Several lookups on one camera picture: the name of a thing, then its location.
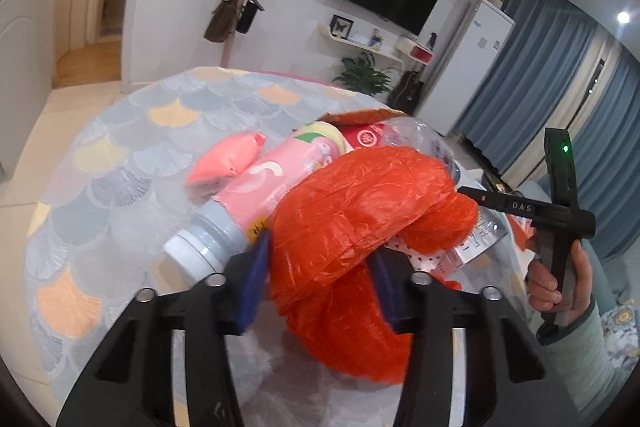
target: blue curtain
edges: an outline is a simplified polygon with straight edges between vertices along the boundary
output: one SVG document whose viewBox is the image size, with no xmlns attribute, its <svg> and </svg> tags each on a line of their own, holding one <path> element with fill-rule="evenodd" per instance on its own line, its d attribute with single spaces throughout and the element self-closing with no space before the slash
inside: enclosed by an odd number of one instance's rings
<svg viewBox="0 0 640 427">
<path fill-rule="evenodd" d="M 640 63 L 626 49 L 572 146 L 578 202 L 596 215 L 591 245 L 605 261 L 640 235 Z M 540 186 L 549 193 L 548 176 Z"/>
<path fill-rule="evenodd" d="M 504 0 L 511 36 L 455 132 L 505 172 L 540 131 L 589 49 L 596 21 L 567 0 Z"/>
</svg>

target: door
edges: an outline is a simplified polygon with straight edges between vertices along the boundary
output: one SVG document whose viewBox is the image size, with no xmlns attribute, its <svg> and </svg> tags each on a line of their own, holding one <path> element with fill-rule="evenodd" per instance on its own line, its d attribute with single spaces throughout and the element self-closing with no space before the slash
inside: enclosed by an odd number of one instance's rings
<svg viewBox="0 0 640 427">
<path fill-rule="evenodd" d="M 480 3 L 417 118 L 446 136 L 482 84 L 512 26 L 497 8 Z"/>
<path fill-rule="evenodd" d="M 54 0 L 0 0 L 0 165 L 12 176 L 55 72 Z"/>
</svg>

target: picture frame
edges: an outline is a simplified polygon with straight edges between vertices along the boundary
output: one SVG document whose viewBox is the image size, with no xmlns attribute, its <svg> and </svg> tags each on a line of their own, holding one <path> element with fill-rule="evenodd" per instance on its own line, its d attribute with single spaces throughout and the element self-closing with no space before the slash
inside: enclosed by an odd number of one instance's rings
<svg viewBox="0 0 640 427">
<path fill-rule="evenodd" d="M 329 24 L 329 31 L 334 37 L 347 40 L 352 27 L 352 20 L 340 15 L 334 15 L 331 19 L 331 24 Z"/>
</svg>

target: metal screw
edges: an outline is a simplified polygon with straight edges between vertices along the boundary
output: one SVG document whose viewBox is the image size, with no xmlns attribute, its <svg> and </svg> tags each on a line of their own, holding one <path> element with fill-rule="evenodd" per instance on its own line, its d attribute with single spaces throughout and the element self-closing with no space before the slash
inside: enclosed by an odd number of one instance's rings
<svg viewBox="0 0 640 427">
<path fill-rule="evenodd" d="M 138 302 L 149 302 L 152 301 L 156 297 L 155 290 L 151 288 L 143 288 L 136 295 L 136 301 Z"/>
<path fill-rule="evenodd" d="M 226 277 L 222 275 L 222 273 L 212 273 L 205 279 L 205 284 L 213 288 L 224 286 L 226 284 Z"/>
<path fill-rule="evenodd" d="M 499 301 L 502 299 L 502 294 L 500 290 L 495 286 L 487 286 L 484 290 L 482 290 L 482 295 L 485 299 L 490 301 Z"/>
<path fill-rule="evenodd" d="M 433 282 L 433 277 L 431 277 L 427 272 L 415 271 L 411 274 L 411 282 L 420 285 L 431 284 L 431 282 Z"/>
</svg>

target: round table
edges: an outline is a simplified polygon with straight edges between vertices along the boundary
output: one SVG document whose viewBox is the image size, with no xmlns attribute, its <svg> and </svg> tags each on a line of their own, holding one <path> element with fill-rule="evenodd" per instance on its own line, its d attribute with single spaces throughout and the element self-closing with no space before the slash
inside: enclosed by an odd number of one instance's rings
<svg viewBox="0 0 640 427">
<path fill-rule="evenodd" d="M 327 112 L 375 107 L 382 104 L 369 96 L 288 76 L 196 68 L 133 93 L 90 122 L 37 205 L 26 252 L 31 331 L 60 402 L 137 290 L 160 289 L 153 267 L 194 211 L 183 182 L 198 158 L 234 132 L 260 130 L 272 148 Z M 465 267 L 466 285 L 490 282 L 521 301 L 509 238 L 481 258 Z M 176 334 L 178 423 L 186 416 L 183 342 Z M 316 362 L 269 301 L 227 345 L 247 425 L 393 423 L 401 386 L 346 377 Z"/>
</svg>

